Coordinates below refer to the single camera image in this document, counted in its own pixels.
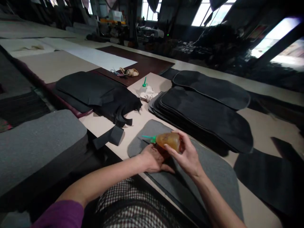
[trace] orange plastic bottle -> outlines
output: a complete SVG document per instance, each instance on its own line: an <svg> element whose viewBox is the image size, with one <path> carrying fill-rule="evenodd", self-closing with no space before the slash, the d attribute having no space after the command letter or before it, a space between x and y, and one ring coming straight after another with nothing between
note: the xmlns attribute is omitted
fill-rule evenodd
<svg viewBox="0 0 304 228"><path fill-rule="evenodd" d="M150 138L151 143L157 143L160 147L162 147L163 149L165 149L164 144L168 144L169 146L171 146L173 149L176 150L176 152L180 152L180 148L181 148L181 139L179 134L177 133L164 133L164 134L160 134L157 136L143 136L146 138Z"/></svg>

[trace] purple sleeve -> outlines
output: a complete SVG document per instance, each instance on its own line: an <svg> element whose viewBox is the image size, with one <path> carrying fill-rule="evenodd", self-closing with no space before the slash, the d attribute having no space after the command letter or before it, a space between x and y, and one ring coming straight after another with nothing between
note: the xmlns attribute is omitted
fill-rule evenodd
<svg viewBox="0 0 304 228"><path fill-rule="evenodd" d="M81 228L84 215L80 203L63 200L53 203L31 228Z"/></svg>

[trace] green nozzle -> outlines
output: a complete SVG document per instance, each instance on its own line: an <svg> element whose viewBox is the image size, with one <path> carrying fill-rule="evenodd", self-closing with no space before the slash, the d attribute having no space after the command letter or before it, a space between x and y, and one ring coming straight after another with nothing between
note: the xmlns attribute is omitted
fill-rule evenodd
<svg viewBox="0 0 304 228"><path fill-rule="evenodd" d="M142 85L143 87L146 87L146 86L147 86L146 79L147 79L147 77L145 77L145 82L144 82L144 84Z"/></svg>
<svg viewBox="0 0 304 228"><path fill-rule="evenodd" d="M152 139L152 140L150 140L150 142L151 143L156 143L156 136L142 136L142 137Z"/></svg>

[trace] scissors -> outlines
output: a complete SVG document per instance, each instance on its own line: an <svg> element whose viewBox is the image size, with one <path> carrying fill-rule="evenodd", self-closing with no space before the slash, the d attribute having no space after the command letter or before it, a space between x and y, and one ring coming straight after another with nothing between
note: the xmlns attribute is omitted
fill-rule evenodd
<svg viewBox="0 0 304 228"><path fill-rule="evenodd" d="M118 73L118 72L116 72L116 70L113 68L113 70L111 70L111 72L113 73L113 74L115 74L116 76L119 76L120 78L125 78L125 79L127 79L127 74L120 74L120 73Z"/></svg>

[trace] checkered pants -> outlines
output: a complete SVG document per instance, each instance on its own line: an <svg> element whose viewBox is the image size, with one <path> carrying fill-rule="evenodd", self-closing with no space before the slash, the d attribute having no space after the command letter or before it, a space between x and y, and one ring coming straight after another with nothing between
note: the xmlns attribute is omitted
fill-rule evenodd
<svg viewBox="0 0 304 228"><path fill-rule="evenodd" d="M102 227L181 227L166 207L132 178L102 194L96 213L103 217Z"/></svg>

